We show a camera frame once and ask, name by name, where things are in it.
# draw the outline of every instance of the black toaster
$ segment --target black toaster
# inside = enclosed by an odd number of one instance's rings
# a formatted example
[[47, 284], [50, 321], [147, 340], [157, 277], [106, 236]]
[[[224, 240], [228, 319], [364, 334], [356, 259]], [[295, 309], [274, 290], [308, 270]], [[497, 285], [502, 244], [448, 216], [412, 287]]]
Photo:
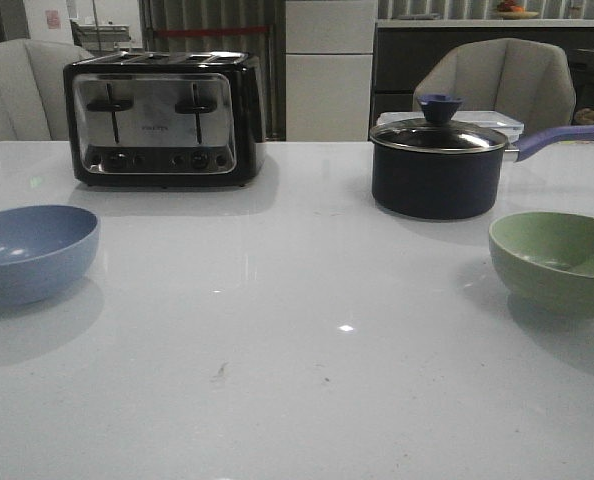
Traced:
[[64, 86], [75, 177], [88, 185], [243, 185], [261, 168], [255, 55], [121, 52], [67, 65]]

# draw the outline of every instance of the purple handle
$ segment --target purple handle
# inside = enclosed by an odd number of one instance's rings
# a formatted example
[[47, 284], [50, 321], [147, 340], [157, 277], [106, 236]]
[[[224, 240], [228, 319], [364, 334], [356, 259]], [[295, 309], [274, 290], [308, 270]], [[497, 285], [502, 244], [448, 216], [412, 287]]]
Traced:
[[515, 142], [515, 146], [519, 150], [516, 161], [526, 160], [545, 146], [564, 140], [594, 140], [594, 125], [548, 128], [534, 135], [520, 138]]

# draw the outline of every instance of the chair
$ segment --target chair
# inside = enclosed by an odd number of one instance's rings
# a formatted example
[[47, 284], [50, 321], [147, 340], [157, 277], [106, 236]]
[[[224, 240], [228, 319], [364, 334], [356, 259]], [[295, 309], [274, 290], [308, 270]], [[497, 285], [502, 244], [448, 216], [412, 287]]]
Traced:
[[414, 92], [462, 97], [462, 110], [495, 110], [524, 123], [524, 133], [569, 125], [575, 108], [564, 51], [546, 43], [501, 38], [454, 48]]
[[0, 141], [68, 140], [63, 68], [92, 55], [75, 45], [0, 43]]

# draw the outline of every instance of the refrigerator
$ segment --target refrigerator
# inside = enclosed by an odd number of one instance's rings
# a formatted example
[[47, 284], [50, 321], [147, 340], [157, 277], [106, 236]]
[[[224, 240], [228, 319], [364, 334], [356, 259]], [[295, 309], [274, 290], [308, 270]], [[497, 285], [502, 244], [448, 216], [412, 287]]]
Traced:
[[377, 0], [286, 1], [286, 139], [365, 141]]

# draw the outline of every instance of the brand logo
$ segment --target brand logo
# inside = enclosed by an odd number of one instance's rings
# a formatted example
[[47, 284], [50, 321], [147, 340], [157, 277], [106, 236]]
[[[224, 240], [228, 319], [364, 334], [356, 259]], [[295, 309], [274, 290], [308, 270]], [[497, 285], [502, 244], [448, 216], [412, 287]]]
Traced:
[[165, 125], [142, 125], [141, 129], [145, 130], [147, 132], [167, 132], [168, 131], [168, 127], [166, 127]]

